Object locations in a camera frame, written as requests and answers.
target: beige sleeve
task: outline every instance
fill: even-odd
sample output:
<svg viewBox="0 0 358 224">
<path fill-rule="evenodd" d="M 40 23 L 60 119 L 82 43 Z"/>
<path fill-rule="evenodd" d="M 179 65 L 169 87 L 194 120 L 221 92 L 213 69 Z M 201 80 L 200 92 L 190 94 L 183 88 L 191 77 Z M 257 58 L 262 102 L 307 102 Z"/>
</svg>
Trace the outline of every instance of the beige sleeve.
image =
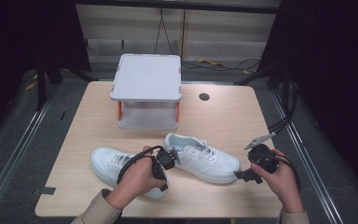
<svg viewBox="0 0 358 224">
<path fill-rule="evenodd" d="M 308 220 L 307 212 L 293 214 L 281 211 L 278 224 L 310 224 L 310 221 Z"/>
<path fill-rule="evenodd" d="M 104 198 L 109 194 L 109 189 L 102 189 L 89 204 L 84 213 L 78 216 L 73 224 L 112 224 L 118 219 L 121 210 L 110 205 Z"/>
</svg>

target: table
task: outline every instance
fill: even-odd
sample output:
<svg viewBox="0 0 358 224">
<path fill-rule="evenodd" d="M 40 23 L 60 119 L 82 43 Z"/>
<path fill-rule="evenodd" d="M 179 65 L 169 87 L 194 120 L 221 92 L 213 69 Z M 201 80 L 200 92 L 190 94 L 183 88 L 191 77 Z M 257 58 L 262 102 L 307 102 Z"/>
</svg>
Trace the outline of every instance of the table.
<svg viewBox="0 0 358 224">
<path fill-rule="evenodd" d="M 83 96 L 35 212 L 40 217 L 76 217 L 92 198 L 111 187 L 91 170 L 90 156 L 96 147 L 114 147 L 138 153 L 144 145 L 161 145 L 172 131 L 125 130 L 117 125 L 117 103 L 110 99 L 112 82 L 91 82 Z M 210 96 L 200 99 L 201 93 Z M 182 84 L 181 135 L 205 139 L 212 147 L 237 157 L 242 170 L 249 168 L 244 147 L 268 133 L 255 92 L 250 87 Z M 268 140 L 266 145 L 273 147 Z M 214 185 L 173 168 L 167 171 L 169 189 L 163 198 L 140 196 L 123 217 L 276 217 L 281 204 L 267 183 L 237 180 Z"/>
</svg>

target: person's right hand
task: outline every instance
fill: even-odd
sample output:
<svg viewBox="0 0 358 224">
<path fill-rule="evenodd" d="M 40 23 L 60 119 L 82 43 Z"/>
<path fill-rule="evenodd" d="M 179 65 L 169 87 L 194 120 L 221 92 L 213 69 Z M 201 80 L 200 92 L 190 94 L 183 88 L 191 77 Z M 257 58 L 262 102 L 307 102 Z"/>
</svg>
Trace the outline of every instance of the person's right hand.
<svg viewBox="0 0 358 224">
<path fill-rule="evenodd" d="M 272 149 L 277 155 L 283 155 L 278 149 Z M 300 194 L 297 189 L 295 175 L 292 169 L 279 162 L 277 171 L 270 174 L 255 163 L 251 164 L 251 169 L 266 180 L 271 190 L 278 196 L 282 203 L 282 210 L 286 213 L 303 213 L 304 208 L 301 202 Z"/>
</svg>

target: hand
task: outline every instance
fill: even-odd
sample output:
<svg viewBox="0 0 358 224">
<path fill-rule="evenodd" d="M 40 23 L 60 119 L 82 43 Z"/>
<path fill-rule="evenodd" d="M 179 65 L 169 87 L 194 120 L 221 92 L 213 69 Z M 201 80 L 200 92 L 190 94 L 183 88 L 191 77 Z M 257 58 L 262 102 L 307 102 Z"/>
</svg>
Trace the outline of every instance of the hand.
<svg viewBox="0 0 358 224">
<path fill-rule="evenodd" d="M 272 149 L 277 155 L 283 155 L 278 149 Z M 278 196 L 282 203 L 282 210 L 286 213 L 303 213 L 304 207 L 301 202 L 300 194 L 297 189 L 295 175 L 292 169 L 279 162 L 278 170 L 270 174 L 255 163 L 251 164 L 251 169 L 266 180 L 271 190 Z"/>
<path fill-rule="evenodd" d="M 165 180 L 153 177 L 152 160 L 144 157 L 129 167 L 106 200 L 116 209 L 122 210 L 138 195 L 145 194 L 153 188 L 161 188 L 164 184 Z"/>
</svg>

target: gray floor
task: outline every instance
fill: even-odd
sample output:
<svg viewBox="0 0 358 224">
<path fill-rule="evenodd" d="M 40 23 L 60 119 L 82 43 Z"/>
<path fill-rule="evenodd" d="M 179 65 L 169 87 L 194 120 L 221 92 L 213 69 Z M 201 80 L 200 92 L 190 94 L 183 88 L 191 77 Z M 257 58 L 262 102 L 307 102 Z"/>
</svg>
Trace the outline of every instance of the gray floor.
<svg viewBox="0 0 358 224">
<path fill-rule="evenodd" d="M 124 49 L 121 41 L 89 42 L 89 56 L 92 72 L 88 75 L 99 79 L 113 79 L 117 69 L 117 61 L 122 53 L 153 53 L 154 43 L 125 42 Z M 159 53 L 169 53 L 168 48 L 161 45 Z M 200 55 L 211 57 L 213 53 L 224 52 L 225 47 L 209 46 L 212 52 Z M 243 59 L 252 59 L 253 53 L 242 55 Z M 228 67 L 235 67 L 240 62 L 222 61 Z M 251 67 L 256 61 L 241 64 L 241 67 Z M 34 71 L 24 74 L 31 76 Z M 71 73 L 62 71 L 64 80 L 57 88 L 57 92 L 51 98 L 51 104 L 45 116 L 37 127 L 29 145 L 26 147 L 23 158 L 16 172 L 11 177 L 5 193 L 0 199 L 0 223 L 70 223 L 72 217 L 67 218 L 41 218 L 34 213 L 34 208 L 39 196 L 37 190 L 48 179 L 49 172 L 58 155 L 64 137 L 70 127 L 76 109 L 87 88 L 87 82 Z M 232 84 L 249 75 L 241 70 L 214 71 L 205 68 L 188 68 L 182 66 L 183 81 L 203 81 L 213 84 Z M 255 89 L 267 125 L 280 120 L 280 113 L 271 91 L 267 90 L 267 78 L 260 78 L 249 85 Z M 35 114 L 37 104 L 37 89 L 25 91 L 25 86 L 30 80 L 23 82 L 19 87 L 19 93 L 13 100 L 9 112 L 0 125 L 0 173 L 9 160 L 13 150 L 20 142 L 24 132 Z M 49 90 L 54 90 L 53 85 L 48 85 Z M 301 196 L 309 213 L 311 223 L 358 223 L 358 180 L 340 155 L 331 147 L 323 131 L 317 128 L 312 114 L 307 105 L 301 99 L 297 102 L 293 123 L 301 136 L 302 147 L 310 157 L 311 165 L 317 172 L 316 178 L 320 182 L 315 185 L 315 176 L 311 176 L 306 169 L 303 157 L 298 153 L 292 137 L 286 130 L 273 138 L 276 148 L 282 150 L 294 162 L 302 180 Z M 122 223 L 232 223 L 228 219 L 128 219 Z M 275 223 L 275 218 L 236 218 L 236 223 Z"/>
</svg>

